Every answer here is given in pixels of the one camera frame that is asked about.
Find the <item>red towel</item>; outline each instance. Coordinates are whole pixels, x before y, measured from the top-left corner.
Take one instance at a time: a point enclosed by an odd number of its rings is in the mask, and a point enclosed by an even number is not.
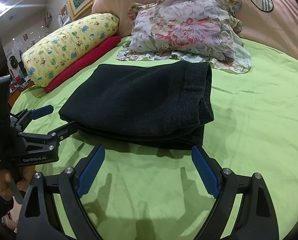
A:
[[[98,47],[89,51],[86,55],[72,63],[69,67],[67,67],[64,71],[62,71],[58,76],[56,76],[43,90],[46,93],[51,92],[58,86],[60,86],[67,79],[73,77],[80,70],[94,63],[97,59],[101,58],[108,51],[113,49],[120,42],[119,36],[113,36],[105,41],[103,41]]]

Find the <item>metal screw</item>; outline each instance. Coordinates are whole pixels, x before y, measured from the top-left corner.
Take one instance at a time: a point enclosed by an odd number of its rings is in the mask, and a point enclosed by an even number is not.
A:
[[[261,179],[262,178],[261,174],[258,173],[258,172],[255,173],[255,177],[256,177],[256,179]]]
[[[73,172],[73,167],[65,168],[65,173],[70,174],[71,172]]]
[[[224,172],[224,174],[227,174],[227,175],[231,174],[232,172],[229,168],[224,168],[222,171]]]
[[[34,178],[35,179],[39,179],[40,177],[41,177],[41,172],[36,172],[35,174],[34,174]]]

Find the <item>cartoon print pillow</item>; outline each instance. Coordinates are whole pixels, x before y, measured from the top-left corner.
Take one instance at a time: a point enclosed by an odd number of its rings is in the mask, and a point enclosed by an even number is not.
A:
[[[41,39],[22,55],[31,80],[46,87],[73,62],[115,35],[118,23],[110,13],[91,14]]]
[[[156,0],[95,0],[92,12],[113,13],[120,19],[117,35],[129,36],[132,24],[128,8],[133,2],[150,4]],[[243,23],[243,38],[278,49],[298,60],[298,4],[295,0],[242,0],[236,18]]]

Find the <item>blue gripper pad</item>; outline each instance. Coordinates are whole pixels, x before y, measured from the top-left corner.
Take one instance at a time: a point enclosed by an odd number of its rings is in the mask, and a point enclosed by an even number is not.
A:
[[[83,170],[78,180],[77,195],[81,198],[87,194],[94,182],[97,173],[105,159],[105,148],[101,145],[97,149],[97,152],[90,159],[86,168]]]
[[[30,113],[29,118],[31,120],[37,120],[40,117],[43,117],[45,115],[51,114],[53,112],[53,106],[52,105],[48,105],[48,106],[44,106],[41,107],[39,109],[33,110]]]
[[[214,198],[218,198],[220,195],[220,191],[218,189],[218,179],[196,146],[192,147],[191,159],[194,166],[196,166],[207,192],[210,195],[213,195]]]

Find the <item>poster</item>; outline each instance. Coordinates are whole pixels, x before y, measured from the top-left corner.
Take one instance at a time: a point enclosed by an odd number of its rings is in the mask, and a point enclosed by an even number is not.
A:
[[[57,20],[58,20],[59,26],[62,27],[62,20],[60,15],[58,15]]]
[[[67,10],[67,6],[66,6],[66,5],[64,5],[64,6],[61,8],[61,10],[60,10],[60,12],[59,12],[59,15],[60,15],[62,21],[64,21],[65,17],[68,15],[68,10]]]
[[[18,49],[20,49],[22,46],[22,42],[21,40],[16,40],[16,41],[13,41],[13,46],[12,46],[12,54],[15,54],[17,52]]]
[[[67,25],[67,24],[69,24],[69,23],[71,23],[72,22],[72,20],[71,20],[71,17],[69,16],[65,21],[64,21],[64,26],[65,25]]]
[[[7,51],[5,51],[5,55],[6,55],[6,58],[8,58],[9,56],[12,55],[12,50],[11,49],[7,49]]]

